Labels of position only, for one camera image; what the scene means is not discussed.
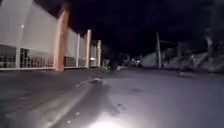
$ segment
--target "light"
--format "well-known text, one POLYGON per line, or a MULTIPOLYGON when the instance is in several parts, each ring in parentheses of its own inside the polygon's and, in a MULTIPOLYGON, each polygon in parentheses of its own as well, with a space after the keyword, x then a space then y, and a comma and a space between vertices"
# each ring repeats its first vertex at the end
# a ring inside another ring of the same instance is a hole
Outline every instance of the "light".
POLYGON ((91 125, 90 128, 122 128, 122 127, 112 122, 99 122, 91 125))
POLYGON ((94 58, 94 57, 91 57, 91 58, 90 58, 90 60, 96 60, 96 58, 94 58))

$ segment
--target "asphalt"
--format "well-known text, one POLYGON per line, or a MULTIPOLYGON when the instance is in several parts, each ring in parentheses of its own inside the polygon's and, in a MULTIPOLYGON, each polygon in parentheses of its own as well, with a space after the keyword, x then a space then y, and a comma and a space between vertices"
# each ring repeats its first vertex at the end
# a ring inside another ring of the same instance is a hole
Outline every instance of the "asphalt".
POLYGON ((223 128, 224 77, 123 70, 53 128, 223 128))
MULTIPOLYGON (((8 99, 1 100, 2 103, 6 101, 8 103, 2 105, 3 108, 5 105, 4 113, 8 113, 7 126, 10 128, 224 127, 224 77, 222 75, 142 69, 123 69, 113 74, 87 71, 90 77, 103 76, 103 79, 80 85, 78 84, 80 82, 75 82, 81 77, 80 72, 67 71, 62 74, 46 72, 45 75, 41 73, 43 76, 37 73, 41 77, 37 77, 36 72, 30 73, 33 75, 25 73, 25 76, 30 78, 28 81, 33 82, 28 82, 27 86, 23 85, 24 89, 32 85, 32 88, 27 90, 39 94, 40 100, 55 95, 31 107, 16 107, 23 109, 7 108, 7 105, 13 106, 15 103, 12 104, 8 99), (46 84, 39 83, 45 81, 46 76, 53 78, 48 79, 46 84)), ((20 81, 20 79, 15 80, 12 79, 11 82, 20 81)))
POLYGON ((45 126, 42 118, 61 113, 58 109, 85 92, 85 88, 77 85, 87 84, 103 74, 100 69, 0 72, 0 127, 45 126))

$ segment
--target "pole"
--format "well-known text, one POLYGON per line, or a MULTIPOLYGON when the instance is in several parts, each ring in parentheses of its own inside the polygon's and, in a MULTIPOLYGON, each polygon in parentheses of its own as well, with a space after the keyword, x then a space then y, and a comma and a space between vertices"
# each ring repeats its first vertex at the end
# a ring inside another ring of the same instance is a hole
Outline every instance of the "pole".
POLYGON ((24 34, 24 27, 25 27, 25 23, 26 23, 26 19, 27 16, 29 14, 30 11, 30 6, 32 5, 33 0, 29 0, 27 3, 27 9, 25 11, 25 13, 22 16, 21 19, 21 26, 20 26, 20 32, 17 38, 17 45, 16 45, 16 68, 19 69, 20 68, 20 58, 21 58, 21 42, 23 39, 23 34, 24 34))
POLYGON ((212 52, 213 52, 212 44, 213 44, 213 42, 212 42, 212 39, 209 36, 207 36, 206 39, 207 39, 207 46, 208 46, 209 63, 211 64, 212 63, 212 52))
POLYGON ((101 42, 101 40, 98 40, 98 44, 97 44, 97 48, 98 48, 98 67, 101 67, 101 52, 102 52, 102 50, 101 50, 101 44, 102 44, 102 42, 101 42))
POLYGON ((78 34, 78 41, 76 47, 76 67, 79 67, 79 44, 80 44, 80 34, 78 34))
POLYGON ((86 68, 90 66, 90 46, 91 46, 91 37, 92 31, 88 30, 87 32, 87 45, 86 45, 86 68))
POLYGON ((64 56, 67 49, 67 37, 68 37, 68 20, 69 20, 69 8, 64 5, 62 13, 58 20, 57 40, 55 47, 55 71, 64 70, 64 56))
POLYGON ((158 62, 159 62, 159 68, 162 67, 162 60, 161 60, 161 49, 160 49, 160 40, 159 40, 159 33, 156 32, 157 37, 157 53, 158 53, 158 62))

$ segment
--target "sidewalk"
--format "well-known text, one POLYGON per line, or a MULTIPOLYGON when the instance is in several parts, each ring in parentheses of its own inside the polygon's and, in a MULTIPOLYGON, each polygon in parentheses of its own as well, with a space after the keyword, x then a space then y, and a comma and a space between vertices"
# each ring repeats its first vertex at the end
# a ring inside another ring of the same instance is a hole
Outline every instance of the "sidewalk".
POLYGON ((74 69, 64 72, 0 72, 0 112, 27 111, 50 101, 92 77, 100 69, 74 69))

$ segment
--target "utility pole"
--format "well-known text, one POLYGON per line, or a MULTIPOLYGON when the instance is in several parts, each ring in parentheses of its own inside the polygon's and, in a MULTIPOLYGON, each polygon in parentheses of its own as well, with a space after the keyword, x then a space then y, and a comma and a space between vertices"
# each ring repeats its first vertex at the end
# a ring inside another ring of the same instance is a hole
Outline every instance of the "utility pole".
POLYGON ((159 33, 158 32, 156 32, 156 37, 157 37, 157 56, 158 56, 158 58, 157 58, 157 60, 158 60, 158 66, 159 66, 159 68, 161 68, 162 67, 162 59, 161 59, 161 49, 160 49, 160 40, 159 40, 159 33))

